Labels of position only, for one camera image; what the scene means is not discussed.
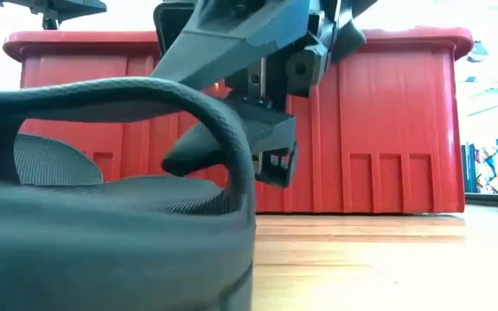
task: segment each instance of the red plastic container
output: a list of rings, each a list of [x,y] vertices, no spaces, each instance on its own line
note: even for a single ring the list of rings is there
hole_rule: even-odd
[[[288,189],[259,185],[259,212],[458,213],[464,209],[453,63],[473,46],[466,29],[372,30],[331,67],[311,97],[290,99],[300,155]],[[5,52],[22,87],[148,75],[153,32],[22,32]],[[226,94],[224,86],[208,90]],[[160,161],[195,120],[186,113],[133,124],[27,121],[22,130],[86,152],[108,181],[161,174]],[[195,174],[219,185],[223,168]]]

